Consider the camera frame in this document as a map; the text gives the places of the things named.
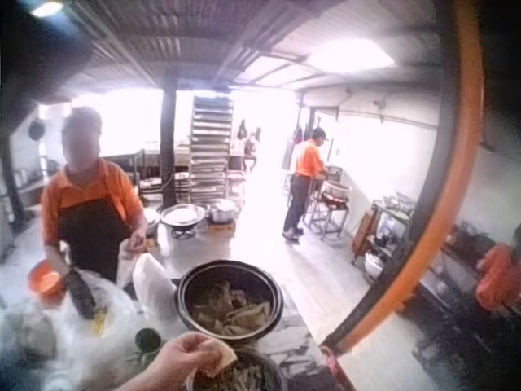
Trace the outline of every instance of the floor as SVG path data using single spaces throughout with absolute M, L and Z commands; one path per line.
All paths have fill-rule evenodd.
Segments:
M 287 244 L 281 236 L 286 212 L 282 178 L 265 175 L 262 169 L 248 179 L 246 199 L 234 235 L 197 234 L 173 240 L 160 226 L 159 257 L 172 277 L 218 258 L 246 261 L 281 275 L 313 337 L 322 342 L 369 288 L 350 263 L 350 239 L 321 241 L 306 230 L 299 245 Z M 32 221 L 16 244 L 0 266 L 0 294 L 7 303 L 28 296 L 26 275 L 43 258 L 39 219 Z M 411 321 L 392 315 L 339 361 L 359 391 L 437 390 L 410 353 L 420 336 Z

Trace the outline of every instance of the orange cloth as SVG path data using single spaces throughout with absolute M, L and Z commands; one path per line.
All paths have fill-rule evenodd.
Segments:
M 59 210 L 76 204 L 111 197 L 123 221 L 130 224 L 142 204 L 129 177 L 114 163 L 98 159 L 98 176 L 87 187 L 72 185 L 61 169 L 50 181 L 42 194 L 42 220 L 44 244 L 57 244 Z
M 484 277 L 476 289 L 476 299 L 489 311 L 513 305 L 521 292 L 521 266 L 512 263 L 512 249 L 497 244 L 479 264 Z
M 306 177 L 314 177 L 324 170 L 324 165 L 320 161 L 318 145 L 311 138 L 306 142 L 304 149 L 296 160 L 295 172 Z

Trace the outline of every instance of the light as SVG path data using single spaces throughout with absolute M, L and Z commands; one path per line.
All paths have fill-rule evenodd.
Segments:
M 311 54 L 308 63 L 334 73 L 354 73 L 395 64 L 387 53 L 367 39 L 331 42 Z
M 45 1 L 39 7 L 33 9 L 31 14 L 37 18 L 46 18 L 47 16 L 54 15 L 56 12 L 60 12 L 63 8 L 63 2 L 58 0 Z

